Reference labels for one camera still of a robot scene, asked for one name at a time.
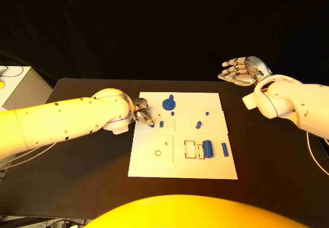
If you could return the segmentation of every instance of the cable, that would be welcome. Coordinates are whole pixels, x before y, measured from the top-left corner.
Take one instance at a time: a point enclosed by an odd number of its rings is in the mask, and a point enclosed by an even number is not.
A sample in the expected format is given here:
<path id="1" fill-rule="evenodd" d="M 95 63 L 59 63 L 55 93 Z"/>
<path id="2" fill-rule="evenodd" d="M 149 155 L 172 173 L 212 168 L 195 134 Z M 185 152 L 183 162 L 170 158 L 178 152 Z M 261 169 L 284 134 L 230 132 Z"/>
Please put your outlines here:
<path id="1" fill-rule="evenodd" d="M 16 165 L 20 165 L 20 164 L 23 164 L 25 162 L 28 162 L 29 160 L 32 160 L 33 158 L 36 158 L 41 154 L 43 154 L 54 146 L 55 146 L 55 144 L 56 143 L 54 143 L 38 155 L 35 155 L 32 158 L 29 158 L 28 160 L 25 160 L 25 161 L 22 161 L 22 162 L 19 162 L 17 164 L 15 164 L 15 165 L 10 165 L 10 166 L 7 166 L 7 167 L 4 167 L 4 168 L 0 168 L 0 170 L 4 170 L 4 169 L 7 169 L 7 168 L 10 168 L 10 167 L 13 167 L 13 166 L 16 166 Z"/>
<path id="2" fill-rule="evenodd" d="M 306 132 L 306 140 L 308 140 L 308 146 L 309 146 L 309 151 L 310 151 L 310 155 L 312 155 L 312 158 L 318 164 L 318 166 L 320 167 L 322 171 L 329 175 L 329 173 L 325 171 L 325 169 L 322 168 L 315 156 L 313 156 L 313 153 L 312 153 L 312 150 L 310 150 L 310 139 L 309 139 L 309 132 Z"/>
<path id="3" fill-rule="evenodd" d="M 2 62 L 0 65 L 4 64 L 4 63 L 16 64 L 22 68 L 22 72 L 17 75 L 13 75 L 13 76 L 4 76 L 4 75 L 0 75 L 0 76 L 3 76 L 3 77 L 16 77 L 16 76 L 22 75 L 22 73 L 25 71 L 25 68 L 17 63 L 15 63 L 15 62 Z"/>
<path id="4" fill-rule="evenodd" d="M 78 222 L 74 222 L 74 221 L 69 221 L 69 220 L 67 220 L 67 219 L 61 219 L 59 221 L 56 221 L 55 223 L 58 223 L 58 222 L 69 222 L 69 223 L 72 223 L 72 224 L 75 224 L 75 225 L 81 225 L 81 226 L 84 226 L 84 224 L 81 224 L 81 223 L 78 223 Z"/>
<path id="5" fill-rule="evenodd" d="M 33 152 L 35 150 L 38 150 L 38 149 L 39 149 L 39 147 L 35 148 L 33 150 L 30 150 L 29 152 L 26 152 L 25 154 L 19 155 L 17 157 L 15 157 L 13 159 L 0 162 L 0 165 L 4 164 L 4 163 L 7 163 L 7 162 L 12 162 L 13 160 L 16 160 L 16 159 L 19 159 L 19 158 L 22 158 L 23 156 L 26 156 L 29 153 L 32 153 L 32 152 Z"/>

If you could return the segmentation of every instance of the white robot forearm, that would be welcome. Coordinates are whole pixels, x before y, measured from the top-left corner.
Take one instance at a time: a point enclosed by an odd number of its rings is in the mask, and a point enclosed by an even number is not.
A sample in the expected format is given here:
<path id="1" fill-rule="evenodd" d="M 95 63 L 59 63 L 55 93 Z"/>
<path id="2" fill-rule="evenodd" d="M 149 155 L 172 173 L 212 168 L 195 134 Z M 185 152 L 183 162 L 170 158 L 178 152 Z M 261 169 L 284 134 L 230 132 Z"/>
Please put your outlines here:
<path id="1" fill-rule="evenodd" d="M 147 101 L 117 89 L 36 107 L 0 112 L 0 159 L 36 147 L 91 134 L 103 127 L 120 134 L 139 120 L 152 125 Z"/>
<path id="2" fill-rule="evenodd" d="M 297 127 L 329 138 L 329 87 L 306 85 L 292 77 L 273 75 L 254 56 L 232 59 L 222 66 L 219 78 L 240 86 L 256 84 L 254 92 L 243 100 L 248 109 L 258 108 L 267 118 L 290 119 Z"/>

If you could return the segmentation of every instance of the yellow object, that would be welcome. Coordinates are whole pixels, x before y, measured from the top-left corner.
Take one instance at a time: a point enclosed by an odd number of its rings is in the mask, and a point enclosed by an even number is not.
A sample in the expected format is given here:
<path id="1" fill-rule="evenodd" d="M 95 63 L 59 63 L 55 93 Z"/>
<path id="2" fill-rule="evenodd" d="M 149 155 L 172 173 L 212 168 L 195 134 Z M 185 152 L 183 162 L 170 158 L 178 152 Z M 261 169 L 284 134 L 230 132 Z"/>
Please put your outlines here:
<path id="1" fill-rule="evenodd" d="M 137 200 L 98 217 L 87 228 L 305 228 L 247 204 L 204 196 L 168 195 Z"/>

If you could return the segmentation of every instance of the blue object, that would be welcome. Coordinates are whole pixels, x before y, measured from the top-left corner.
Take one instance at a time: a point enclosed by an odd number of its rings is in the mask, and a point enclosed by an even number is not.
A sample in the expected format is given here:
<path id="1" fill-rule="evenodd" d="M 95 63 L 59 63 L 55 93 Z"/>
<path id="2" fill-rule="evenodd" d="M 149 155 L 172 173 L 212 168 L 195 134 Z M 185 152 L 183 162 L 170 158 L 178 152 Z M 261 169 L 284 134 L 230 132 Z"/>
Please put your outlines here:
<path id="1" fill-rule="evenodd" d="M 204 156 L 205 158 L 212 158 L 214 157 L 214 153 L 212 153 L 212 146 L 211 146 L 211 141 L 205 140 L 202 142 L 202 148 L 204 148 Z"/>
<path id="2" fill-rule="evenodd" d="M 222 151 L 224 151 L 224 157 L 228 157 L 227 143 L 222 143 L 221 146 L 222 146 Z"/>
<path id="3" fill-rule="evenodd" d="M 196 129 L 201 128 L 201 124 L 202 124 L 201 121 L 198 121 L 196 126 L 195 126 Z"/>
<path id="4" fill-rule="evenodd" d="M 163 100 L 163 109 L 165 110 L 173 110 L 176 107 L 176 102 L 173 100 L 173 95 L 169 96 L 168 99 Z"/>

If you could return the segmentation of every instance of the floor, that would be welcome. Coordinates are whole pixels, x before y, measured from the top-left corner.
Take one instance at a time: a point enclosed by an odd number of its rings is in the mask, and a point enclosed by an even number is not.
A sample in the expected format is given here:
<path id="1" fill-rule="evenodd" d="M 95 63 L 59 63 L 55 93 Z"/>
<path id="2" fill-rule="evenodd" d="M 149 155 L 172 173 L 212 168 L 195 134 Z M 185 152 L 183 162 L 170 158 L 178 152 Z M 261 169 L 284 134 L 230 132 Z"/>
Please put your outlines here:
<path id="1" fill-rule="evenodd" d="M 20 218 L 22 218 L 22 217 L 7 216 L 7 217 L 2 217 L 0 221 L 9 221 L 9 220 L 12 220 L 12 219 L 20 219 Z M 55 223 L 56 221 L 59 221 L 59 220 L 62 220 L 62 218 L 61 218 L 61 219 L 56 218 L 56 219 L 54 219 L 54 220 L 49 220 L 49 221 L 45 221 L 45 222 L 36 223 L 36 224 L 33 224 L 33 225 L 23 226 L 23 228 L 46 228 L 51 224 L 54 224 L 54 223 Z M 81 223 L 81 224 L 84 224 L 84 225 L 87 225 L 87 224 L 91 222 L 91 220 L 84 220 L 84 219 L 69 219 L 69 221 L 74 221 L 74 222 Z M 65 223 L 65 222 L 61 221 L 61 222 L 55 223 L 51 227 L 52 227 L 52 228 L 62 228 L 62 224 L 64 224 L 64 223 Z"/>

